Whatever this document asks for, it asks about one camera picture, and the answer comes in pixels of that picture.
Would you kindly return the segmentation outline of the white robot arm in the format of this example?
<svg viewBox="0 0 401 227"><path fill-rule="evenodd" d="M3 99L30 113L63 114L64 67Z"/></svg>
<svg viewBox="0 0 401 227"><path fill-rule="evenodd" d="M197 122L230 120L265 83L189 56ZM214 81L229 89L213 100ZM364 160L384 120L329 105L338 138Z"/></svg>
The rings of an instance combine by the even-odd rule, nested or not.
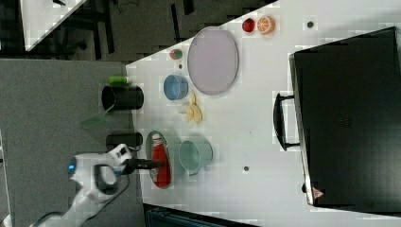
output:
<svg viewBox="0 0 401 227"><path fill-rule="evenodd" d="M120 144L105 153L75 155L68 165L69 179L79 186L79 191L69 209L50 212L29 227L81 227L95 217L121 190L119 178L136 169L156 169L167 166L165 160L136 159L131 148Z"/></svg>

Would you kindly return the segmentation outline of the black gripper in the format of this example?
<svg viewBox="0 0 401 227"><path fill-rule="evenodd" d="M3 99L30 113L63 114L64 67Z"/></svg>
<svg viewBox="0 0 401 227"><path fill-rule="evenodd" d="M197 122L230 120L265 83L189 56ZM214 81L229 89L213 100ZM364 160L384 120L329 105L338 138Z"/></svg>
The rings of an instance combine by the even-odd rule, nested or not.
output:
<svg viewBox="0 0 401 227"><path fill-rule="evenodd" d="M146 159L129 159L126 160L122 163L123 165L123 170L122 170L122 175L129 175L132 174L136 169L153 169L157 167L162 167L165 166L165 162L155 162L152 160L146 160Z"/></svg>

